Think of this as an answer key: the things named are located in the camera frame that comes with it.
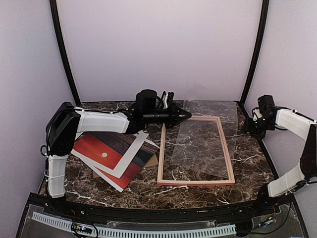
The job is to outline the clear acrylic sheet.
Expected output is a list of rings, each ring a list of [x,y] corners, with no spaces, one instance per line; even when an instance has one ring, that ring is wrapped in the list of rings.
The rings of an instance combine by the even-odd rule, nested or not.
[[[232,101],[184,101],[183,109],[193,116],[218,120],[189,119],[180,124],[173,153],[164,172],[175,180],[229,180],[228,158],[233,159],[238,129],[237,105]]]

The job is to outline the brown cardboard backing board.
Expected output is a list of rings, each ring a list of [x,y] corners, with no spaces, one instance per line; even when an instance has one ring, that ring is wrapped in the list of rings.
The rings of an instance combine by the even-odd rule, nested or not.
[[[149,159],[149,161],[145,164],[145,168],[147,168],[147,167],[151,167],[151,166],[155,166],[155,165],[158,165],[158,159],[157,159],[157,156],[156,155],[153,155],[150,159]],[[97,173],[95,173],[95,172],[93,172],[93,178],[99,178],[100,176],[97,174]]]

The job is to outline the light wooden picture frame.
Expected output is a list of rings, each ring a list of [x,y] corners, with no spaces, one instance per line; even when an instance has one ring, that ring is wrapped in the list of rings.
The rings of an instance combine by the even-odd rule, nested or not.
[[[235,178],[233,167],[227,148],[227,143],[225,139],[225,134],[223,127],[220,121],[220,117],[216,116],[199,116],[193,115],[188,121],[215,121],[220,136],[221,146],[224,153],[224,159],[226,164],[226,169],[228,173],[227,180],[165,180],[163,179],[163,166],[164,166],[164,153],[165,153],[165,139],[166,139],[166,128],[165,125],[161,129],[161,139],[160,139],[160,150],[159,150],[159,159],[158,159],[158,176],[157,184],[166,185],[166,186],[225,186],[225,185],[234,185]]]

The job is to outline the red sunset photo print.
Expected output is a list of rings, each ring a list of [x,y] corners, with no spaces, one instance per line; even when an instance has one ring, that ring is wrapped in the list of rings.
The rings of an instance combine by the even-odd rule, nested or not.
[[[139,132],[85,133],[75,142],[71,154],[82,160],[98,176],[122,192],[144,167],[158,164],[159,147]]]

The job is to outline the white photo mat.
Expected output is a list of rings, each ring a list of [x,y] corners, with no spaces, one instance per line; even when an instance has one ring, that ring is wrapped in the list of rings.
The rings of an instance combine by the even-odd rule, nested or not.
[[[88,161],[94,167],[120,178],[141,149],[149,135],[139,132],[132,135],[127,144],[128,135],[114,132],[85,133],[74,145],[71,154]]]

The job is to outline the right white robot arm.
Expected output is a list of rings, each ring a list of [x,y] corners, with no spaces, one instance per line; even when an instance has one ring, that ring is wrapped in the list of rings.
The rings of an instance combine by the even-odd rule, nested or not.
[[[258,106],[245,121],[244,130],[256,139],[269,137],[269,148],[278,155],[277,139],[272,139],[277,131],[277,145],[291,146],[289,171],[279,178],[263,185],[253,203],[253,211],[263,215],[272,207],[272,201],[292,194],[298,189],[317,181],[317,121],[287,107],[277,106],[272,95],[258,98]]]

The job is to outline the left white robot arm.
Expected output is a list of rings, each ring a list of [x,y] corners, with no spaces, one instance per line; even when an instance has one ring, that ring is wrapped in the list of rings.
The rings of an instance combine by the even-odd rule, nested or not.
[[[115,132],[137,136],[113,169],[104,168],[106,173],[120,178],[148,135],[154,132],[149,129],[149,125],[173,128],[192,116],[178,107],[173,97],[172,92],[164,92],[159,97],[156,91],[145,89],[137,93],[135,102],[128,109],[113,112],[88,110],[75,107],[70,102],[62,103],[46,126],[46,143],[43,145],[47,158],[46,191],[53,198],[51,209],[59,216],[66,216],[70,212],[69,204],[61,198],[65,195],[66,161],[75,140],[82,133]]]

